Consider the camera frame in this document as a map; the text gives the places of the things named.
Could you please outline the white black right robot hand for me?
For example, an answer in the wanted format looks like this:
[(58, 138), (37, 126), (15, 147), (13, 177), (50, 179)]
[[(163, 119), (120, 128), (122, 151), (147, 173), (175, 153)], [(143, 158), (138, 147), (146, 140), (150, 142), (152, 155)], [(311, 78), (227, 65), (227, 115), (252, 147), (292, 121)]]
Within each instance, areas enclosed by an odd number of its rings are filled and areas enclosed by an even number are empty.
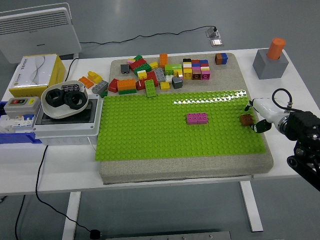
[(251, 126), (254, 132), (264, 133), (274, 124), (280, 133), (285, 134), (289, 113), (279, 108), (271, 98), (254, 98), (247, 103), (244, 111), (247, 112), (250, 107), (253, 107), (264, 118)]

